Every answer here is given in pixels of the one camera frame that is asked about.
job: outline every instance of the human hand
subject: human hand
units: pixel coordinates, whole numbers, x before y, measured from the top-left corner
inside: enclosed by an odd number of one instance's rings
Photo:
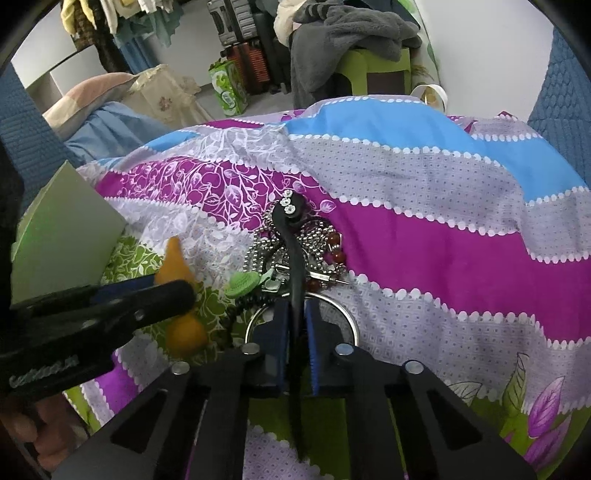
[[[17,440],[32,443],[39,454],[37,462],[52,472],[76,448],[80,438],[80,421],[63,395],[45,398],[35,404],[44,425],[39,429],[33,419],[22,412],[14,402],[0,405],[0,421],[7,432]]]

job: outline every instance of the suitcase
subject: suitcase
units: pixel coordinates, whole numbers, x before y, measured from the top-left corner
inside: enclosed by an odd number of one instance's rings
[[[256,37],[255,21],[248,0],[210,0],[207,9],[224,47]]]
[[[236,61],[236,66],[248,93],[257,95],[266,91],[271,77],[259,40],[249,40],[228,47],[226,57]]]

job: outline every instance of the gray blanket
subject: gray blanket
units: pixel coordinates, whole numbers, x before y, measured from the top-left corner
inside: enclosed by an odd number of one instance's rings
[[[291,43],[291,87],[295,108],[322,99],[323,86],[352,47],[367,48],[398,61],[403,46],[418,48],[418,27],[393,12],[341,5],[339,0],[308,0],[294,16],[301,23]]]

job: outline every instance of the light green paper box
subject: light green paper box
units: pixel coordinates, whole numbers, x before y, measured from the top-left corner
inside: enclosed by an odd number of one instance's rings
[[[209,67],[212,86],[226,116],[244,113],[248,97],[234,60],[218,60]]]
[[[25,212],[12,249],[12,302],[98,284],[125,219],[65,162]]]

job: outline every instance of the silver screw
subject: silver screw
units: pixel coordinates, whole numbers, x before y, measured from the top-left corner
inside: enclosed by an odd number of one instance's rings
[[[348,343],[340,343],[335,347],[335,352],[340,356],[348,356],[352,354],[355,349]]]
[[[175,375],[184,375],[184,374],[188,373],[190,369],[191,369],[191,367],[189,366],[189,364],[187,362],[176,362],[170,368],[172,373],[174,373]]]
[[[425,367],[423,366],[423,364],[421,362],[417,362],[416,360],[411,360],[411,361],[408,361],[404,364],[404,369],[410,374],[418,375],[423,370],[425,370]]]
[[[82,324],[82,329],[84,330],[86,328],[90,328],[90,327],[96,325],[97,323],[99,323],[99,321],[96,319],[87,320]]]
[[[261,351],[261,347],[258,343],[245,343],[240,347],[240,349],[245,355],[256,355]]]

